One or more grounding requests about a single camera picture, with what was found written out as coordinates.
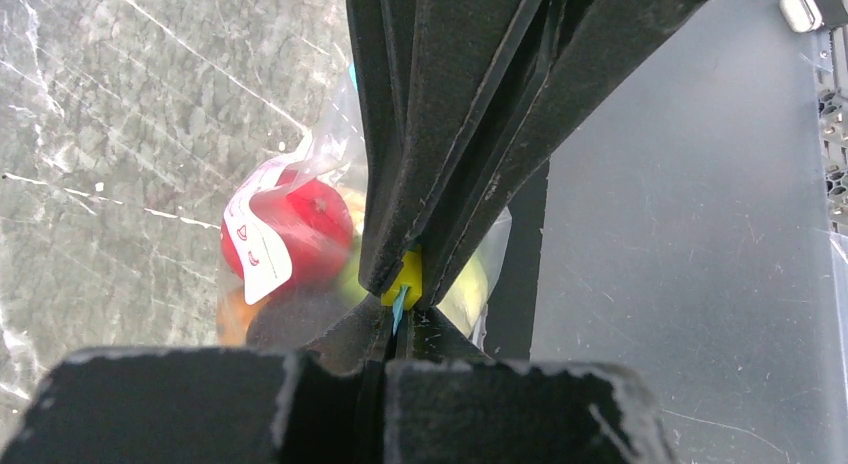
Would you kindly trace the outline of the clear zip top bag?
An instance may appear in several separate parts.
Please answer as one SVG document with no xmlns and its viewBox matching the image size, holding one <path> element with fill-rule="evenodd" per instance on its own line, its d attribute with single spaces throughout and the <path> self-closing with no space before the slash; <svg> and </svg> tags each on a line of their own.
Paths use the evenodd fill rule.
<svg viewBox="0 0 848 464">
<path fill-rule="evenodd" d="M 418 251 L 404 258 L 385 296 L 360 284 L 367 184 L 359 86 L 348 68 L 301 143 L 253 170 L 223 211 L 221 345 L 303 349 L 325 361 L 352 360 L 389 342 L 407 354 L 418 337 L 479 347 L 510 213 L 496 218 L 441 300 L 421 310 Z"/>
</svg>

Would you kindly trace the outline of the red apple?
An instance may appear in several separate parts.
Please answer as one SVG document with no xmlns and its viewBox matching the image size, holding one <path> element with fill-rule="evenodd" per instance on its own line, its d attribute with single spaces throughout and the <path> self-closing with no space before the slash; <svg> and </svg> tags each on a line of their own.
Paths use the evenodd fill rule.
<svg viewBox="0 0 848 464">
<path fill-rule="evenodd" d="M 354 223 L 335 188 L 294 169 L 255 173 L 224 211 L 220 248 L 244 282 L 250 304 L 261 297 L 326 284 L 344 267 Z"/>
</svg>

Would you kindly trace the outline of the dark purple fruit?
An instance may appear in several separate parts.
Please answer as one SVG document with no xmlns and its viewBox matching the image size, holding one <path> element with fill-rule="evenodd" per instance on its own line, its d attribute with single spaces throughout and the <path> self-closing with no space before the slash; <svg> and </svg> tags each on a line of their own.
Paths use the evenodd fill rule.
<svg viewBox="0 0 848 464">
<path fill-rule="evenodd" d="M 294 349 L 332 327 L 349 310 L 335 291 L 305 291 L 272 299 L 246 332 L 248 347 Z"/>
</svg>

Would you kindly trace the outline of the brown kiwi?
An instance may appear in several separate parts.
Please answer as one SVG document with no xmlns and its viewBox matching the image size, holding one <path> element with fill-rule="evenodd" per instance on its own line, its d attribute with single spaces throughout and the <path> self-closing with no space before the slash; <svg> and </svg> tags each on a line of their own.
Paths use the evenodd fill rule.
<svg viewBox="0 0 848 464">
<path fill-rule="evenodd" d="M 243 286 L 220 297 L 216 312 L 218 342 L 224 346 L 243 346 L 250 324 L 270 300 L 268 295 L 255 304 L 247 304 Z"/>
</svg>

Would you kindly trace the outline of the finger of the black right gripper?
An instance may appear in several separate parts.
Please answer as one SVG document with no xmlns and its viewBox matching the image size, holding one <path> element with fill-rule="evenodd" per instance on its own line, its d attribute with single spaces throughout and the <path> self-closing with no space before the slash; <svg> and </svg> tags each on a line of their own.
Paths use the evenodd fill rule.
<svg viewBox="0 0 848 464">
<path fill-rule="evenodd" d="M 457 279 L 550 156 L 535 112 L 554 0 L 346 0 L 368 166 L 359 279 L 386 294 L 420 256 L 421 293 Z"/>
<path fill-rule="evenodd" d="M 482 81 L 479 119 L 420 242 L 419 306 L 436 305 L 520 187 L 709 0 L 544 0 L 509 65 Z"/>
</svg>

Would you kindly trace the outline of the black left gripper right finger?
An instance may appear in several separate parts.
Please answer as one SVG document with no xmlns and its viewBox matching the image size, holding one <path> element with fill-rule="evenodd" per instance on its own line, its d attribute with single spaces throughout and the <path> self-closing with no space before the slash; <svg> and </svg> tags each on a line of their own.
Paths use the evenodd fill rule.
<svg viewBox="0 0 848 464">
<path fill-rule="evenodd" d="M 436 309 L 407 314 L 387 365 L 390 463 L 673 463 L 634 371 L 494 361 Z"/>
</svg>

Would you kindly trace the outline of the light green cabbage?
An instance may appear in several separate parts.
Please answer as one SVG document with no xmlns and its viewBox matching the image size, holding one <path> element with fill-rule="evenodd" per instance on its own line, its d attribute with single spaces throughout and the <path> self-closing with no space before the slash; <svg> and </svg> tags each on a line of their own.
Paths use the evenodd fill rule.
<svg viewBox="0 0 848 464">
<path fill-rule="evenodd" d="M 488 278 L 477 254 L 458 275 L 437 309 L 466 337 L 470 337 L 488 297 Z"/>
</svg>

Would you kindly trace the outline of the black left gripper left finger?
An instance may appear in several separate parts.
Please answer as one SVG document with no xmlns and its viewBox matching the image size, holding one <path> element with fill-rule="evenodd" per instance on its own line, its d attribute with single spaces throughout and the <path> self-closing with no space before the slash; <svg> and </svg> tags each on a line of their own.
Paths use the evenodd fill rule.
<svg viewBox="0 0 848 464">
<path fill-rule="evenodd" d="M 294 350 L 90 347 L 40 382 L 5 463 L 370 461 L 369 365 L 392 313 L 367 300 Z"/>
</svg>

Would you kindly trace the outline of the green mango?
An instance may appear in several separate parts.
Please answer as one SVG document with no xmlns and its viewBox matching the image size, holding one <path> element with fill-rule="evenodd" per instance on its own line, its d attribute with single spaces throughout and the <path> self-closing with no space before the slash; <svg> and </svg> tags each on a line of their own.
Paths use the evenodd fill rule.
<svg viewBox="0 0 848 464">
<path fill-rule="evenodd" d="M 358 306 L 369 295 L 369 291 L 363 288 L 359 282 L 360 257 L 361 240 L 356 239 L 353 242 L 351 254 L 338 276 L 336 285 L 343 304 L 349 309 Z"/>
</svg>

